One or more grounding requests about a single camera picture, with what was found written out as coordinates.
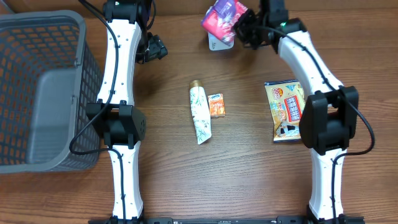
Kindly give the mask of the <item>small orange white box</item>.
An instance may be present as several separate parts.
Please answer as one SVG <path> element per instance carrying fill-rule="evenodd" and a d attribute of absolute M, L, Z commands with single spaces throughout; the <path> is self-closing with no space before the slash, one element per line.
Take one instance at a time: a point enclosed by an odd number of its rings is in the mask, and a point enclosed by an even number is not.
<path fill-rule="evenodd" d="M 208 103 L 209 103 L 209 108 L 210 108 L 210 116 L 212 118 L 226 116 L 224 98 L 223 98 L 222 93 L 209 95 Z"/>

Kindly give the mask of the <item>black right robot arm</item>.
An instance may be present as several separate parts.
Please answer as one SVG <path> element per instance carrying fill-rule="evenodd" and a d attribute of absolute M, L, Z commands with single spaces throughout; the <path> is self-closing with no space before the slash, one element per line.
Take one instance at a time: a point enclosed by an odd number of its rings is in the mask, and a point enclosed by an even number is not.
<path fill-rule="evenodd" d="M 307 208 L 310 223 L 363 223 L 348 217 L 341 204 L 343 162 L 355 135 L 358 92 L 345 87 L 315 50 L 298 18 L 278 12 L 276 21 L 247 10 L 233 29 L 244 44 L 256 49 L 270 45 L 302 85 L 305 107 L 299 121 L 302 142 L 312 157 L 312 194 Z"/>

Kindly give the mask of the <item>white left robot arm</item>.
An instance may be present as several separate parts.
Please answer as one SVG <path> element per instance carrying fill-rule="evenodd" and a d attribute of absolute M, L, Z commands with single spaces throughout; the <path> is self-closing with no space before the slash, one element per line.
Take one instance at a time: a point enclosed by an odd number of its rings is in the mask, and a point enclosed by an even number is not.
<path fill-rule="evenodd" d="M 135 65 L 168 54 L 150 32 L 154 1 L 106 1 L 99 19 L 107 29 L 103 81 L 96 102 L 88 104 L 90 124 L 103 138 L 112 162 L 114 207 L 107 223 L 143 223 L 138 157 L 146 133 L 146 117 L 134 106 Z"/>

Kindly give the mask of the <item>pink purple pad pack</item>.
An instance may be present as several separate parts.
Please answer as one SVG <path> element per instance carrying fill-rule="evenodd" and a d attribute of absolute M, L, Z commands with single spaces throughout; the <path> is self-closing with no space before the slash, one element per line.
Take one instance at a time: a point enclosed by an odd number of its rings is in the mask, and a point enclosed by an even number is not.
<path fill-rule="evenodd" d="M 217 0 L 201 21 L 201 26 L 226 45 L 234 42 L 233 26 L 248 8 L 238 0 Z"/>

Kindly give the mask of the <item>yellow snack chip bag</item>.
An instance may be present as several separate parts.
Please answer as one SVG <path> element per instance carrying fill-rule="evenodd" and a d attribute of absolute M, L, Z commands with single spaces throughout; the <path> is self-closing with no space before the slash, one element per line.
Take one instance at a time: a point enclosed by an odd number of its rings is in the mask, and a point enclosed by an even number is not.
<path fill-rule="evenodd" d="M 271 116 L 274 122 L 274 142 L 299 141 L 299 122 L 305 107 L 304 92 L 298 80 L 265 82 Z"/>

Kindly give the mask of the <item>white bamboo print tube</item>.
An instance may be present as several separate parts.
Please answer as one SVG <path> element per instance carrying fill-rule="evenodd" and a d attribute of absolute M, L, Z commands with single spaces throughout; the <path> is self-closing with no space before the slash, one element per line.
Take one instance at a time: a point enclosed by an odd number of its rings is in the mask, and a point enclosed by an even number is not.
<path fill-rule="evenodd" d="M 200 80 L 193 80 L 189 84 L 190 107 L 197 137 L 197 143 L 203 144 L 211 138 L 211 115 L 206 98 L 205 89 Z"/>

